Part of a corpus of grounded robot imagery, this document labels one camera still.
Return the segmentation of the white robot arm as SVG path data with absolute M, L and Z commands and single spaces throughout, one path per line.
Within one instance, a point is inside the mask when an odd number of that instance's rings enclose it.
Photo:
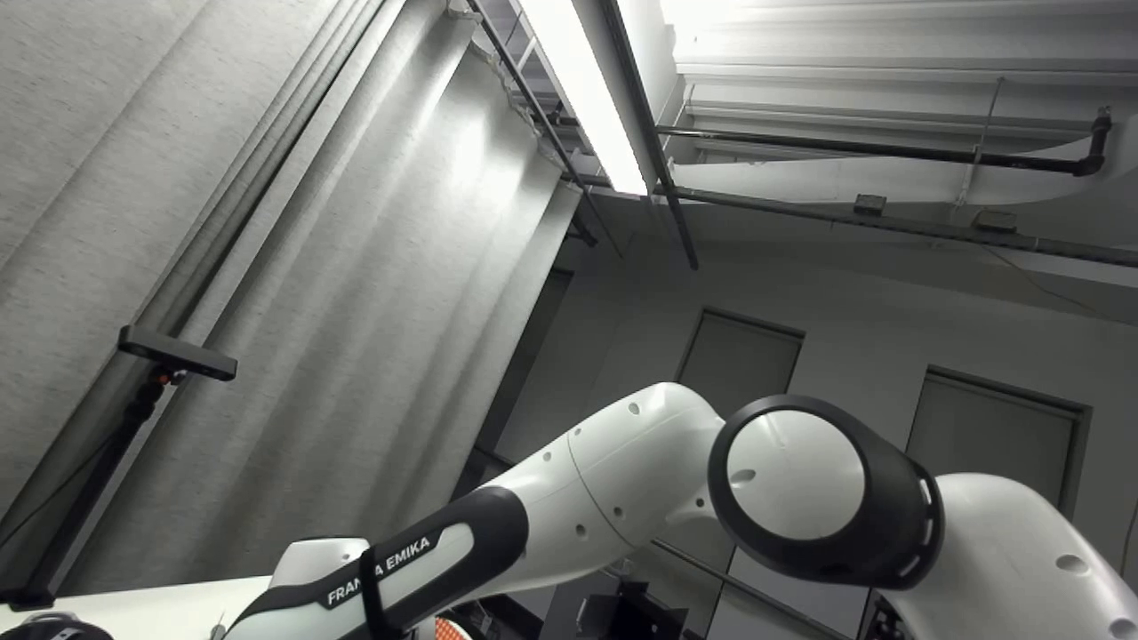
M 223 640 L 402 640 L 492 594 L 603 568 L 678 524 L 752 562 L 871 587 L 916 640 L 1133 640 L 1138 598 L 1019 481 L 927 474 L 846 410 L 769 396 L 728 416 L 659 379 L 389 539 L 294 539 Z

